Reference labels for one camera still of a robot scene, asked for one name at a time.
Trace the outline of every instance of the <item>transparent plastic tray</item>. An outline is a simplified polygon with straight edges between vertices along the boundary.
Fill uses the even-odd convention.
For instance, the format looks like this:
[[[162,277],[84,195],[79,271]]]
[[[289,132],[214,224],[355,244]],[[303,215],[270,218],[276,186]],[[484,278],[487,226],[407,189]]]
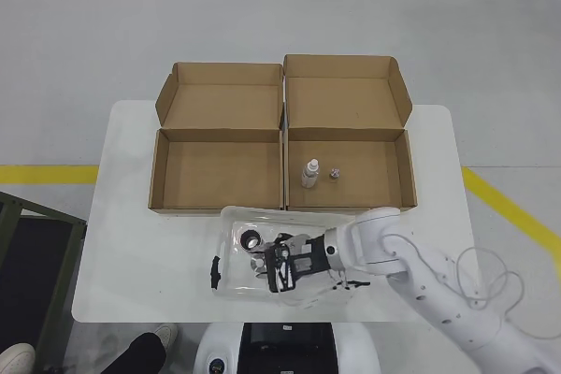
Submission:
[[[221,280],[214,293],[239,299],[278,300],[296,307],[318,301],[337,284],[338,275],[334,276],[332,271],[313,274],[299,279],[294,290],[273,294],[268,289],[266,277],[257,277],[252,268],[252,254],[241,247],[241,234],[246,230],[255,230],[264,242],[273,241],[279,233],[317,237],[326,229],[350,220],[350,216],[342,214],[224,208],[221,212],[222,232],[217,250],[221,259],[218,267]]]

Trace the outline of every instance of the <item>cardboard box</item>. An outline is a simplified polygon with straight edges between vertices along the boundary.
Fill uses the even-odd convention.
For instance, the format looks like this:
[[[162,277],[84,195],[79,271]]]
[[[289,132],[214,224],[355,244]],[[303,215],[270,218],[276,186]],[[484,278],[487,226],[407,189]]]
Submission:
[[[285,204],[294,210],[415,207],[405,123],[411,101],[393,57],[287,55]],[[301,186],[306,163],[320,176]],[[329,177],[331,168],[340,177]]]
[[[149,208],[283,208],[282,66],[176,63],[158,100]]]

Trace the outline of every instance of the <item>shoe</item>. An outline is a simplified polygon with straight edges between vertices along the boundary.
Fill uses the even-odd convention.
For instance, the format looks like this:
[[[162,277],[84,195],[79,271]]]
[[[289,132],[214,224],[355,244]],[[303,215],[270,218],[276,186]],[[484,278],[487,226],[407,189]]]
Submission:
[[[0,374],[30,374],[36,350],[27,343],[15,344],[0,354]]]
[[[162,345],[165,347],[166,353],[168,353],[168,351],[170,351],[170,347],[172,347],[172,344],[177,338],[178,332],[179,328],[175,324],[161,324],[153,333],[160,338]]]

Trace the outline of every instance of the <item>yellow floor line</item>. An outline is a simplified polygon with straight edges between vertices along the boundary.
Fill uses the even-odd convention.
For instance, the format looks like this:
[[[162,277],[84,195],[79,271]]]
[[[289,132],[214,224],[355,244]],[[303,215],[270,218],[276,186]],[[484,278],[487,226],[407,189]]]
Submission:
[[[0,184],[94,184],[97,165],[0,165]]]
[[[494,209],[507,221],[536,241],[551,255],[554,268],[561,284],[561,237],[544,224],[532,217],[507,196],[488,184],[476,173],[462,167],[464,184],[473,194],[478,196],[486,205]]]
[[[94,184],[97,165],[0,165],[0,184]],[[476,173],[462,167],[466,188],[552,256],[561,283],[561,237]]]

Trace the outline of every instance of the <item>gray floor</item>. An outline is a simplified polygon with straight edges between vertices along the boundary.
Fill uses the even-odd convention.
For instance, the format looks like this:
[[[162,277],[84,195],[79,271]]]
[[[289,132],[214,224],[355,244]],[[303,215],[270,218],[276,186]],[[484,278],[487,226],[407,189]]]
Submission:
[[[414,103],[452,112],[461,164],[561,236],[561,0],[2,0],[0,165],[98,164],[110,107],[154,99],[174,62],[281,62],[285,53],[394,55]],[[82,218],[93,194],[0,189]],[[468,205],[477,244],[525,275],[528,296],[513,317],[535,333],[558,331],[550,257],[477,197]],[[481,266],[492,270],[487,259]],[[99,370],[146,328],[76,324],[71,372]],[[436,331],[369,328],[387,373],[465,372],[465,357]],[[186,350],[203,326],[182,329],[174,372],[189,370]],[[424,355],[411,362],[418,344]]]

